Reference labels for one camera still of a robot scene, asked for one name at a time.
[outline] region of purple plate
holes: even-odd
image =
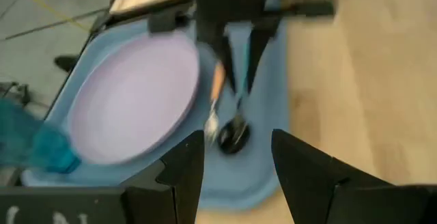
[[[183,120],[198,79],[198,52],[184,33],[130,41],[81,86],[70,110],[72,147],[101,165],[152,150]]]

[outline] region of blue tray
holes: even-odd
[[[234,49],[236,78],[241,80],[243,57],[251,26],[248,23],[230,25],[228,28]],[[185,31],[195,38],[195,27]],[[48,122],[66,127],[68,111],[87,75],[108,54],[121,45],[147,32],[147,21],[142,20],[115,27],[101,33],[84,50],[66,85],[55,101],[47,117]],[[255,207],[274,193],[279,185],[270,149],[271,133],[274,128],[288,130],[286,30],[280,26],[276,38],[269,43],[259,64],[251,95],[242,103],[243,115],[252,128],[247,146],[234,156],[219,152],[217,146],[210,148],[205,157],[200,208],[247,209]],[[68,174],[61,175],[28,169],[22,181],[27,186],[111,186],[117,185],[136,172],[146,168],[160,158],[194,130],[203,129],[209,110],[214,58],[210,49],[198,44],[201,74],[196,99],[185,120],[164,143],[152,152],[123,165],[98,166],[83,163]],[[218,116],[223,125],[236,111],[236,100],[229,86],[225,86],[218,106]]]

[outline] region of light wood surface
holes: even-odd
[[[437,0],[338,0],[333,22],[292,20],[288,36],[297,137],[393,184],[437,183]],[[278,190],[197,223],[293,221]]]

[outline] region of plastic bottle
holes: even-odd
[[[70,173],[79,164],[60,129],[0,98],[0,165]]]

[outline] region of wire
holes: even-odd
[[[8,6],[6,6],[4,11],[2,11],[2,13],[0,14],[0,20],[14,7],[17,1],[18,0],[13,0]]]
[[[92,12],[87,12],[87,13],[84,13],[84,14],[81,14],[81,15],[78,15],[78,16],[73,16],[72,19],[73,20],[78,20],[78,19],[86,18],[88,16],[93,16],[93,15],[99,13],[99,12],[104,12],[106,10],[108,10],[108,8],[101,8],[101,9],[98,9],[98,10],[94,10]],[[44,25],[44,26],[41,26],[41,27],[36,27],[34,29],[26,30],[24,32],[15,33],[15,34],[13,34],[11,36],[6,36],[5,38],[0,39],[0,41],[2,41],[2,40],[11,40],[11,39],[14,39],[14,38],[17,38],[17,37],[20,37],[20,36],[25,36],[25,35],[27,35],[29,33],[38,32],[38,31],[41,31],[41,30],[44,30],[44,29],[50,29],[50,28],[58,26],[58,25],[63,25],[65,23],[69,23],[69,22],[67,20],[62,20],[62,21],[59,21],[59,22],[56,22],[56,23],[51,23],[49,25]]]
[[[58,18],[62,18],[66,21],[68,21],[69,23],[71,23],[72,25],[85,30],[85,31],[89,31],[90,28],[82,25],[78,22],[76,22],[74,19],[70,18],[69,16],[66,16],[64,14],[62,14],[61,12],[58,12],[57,10],[53,9],[51,6],[47,5],[45,2],[43,2],[43,0],[31,0],[32,2],[36,3],[37,5],[39,5],[41,8],[44,8],[45,10],[48,10],[50,13],[52,13],[53,15],[57,16]]]

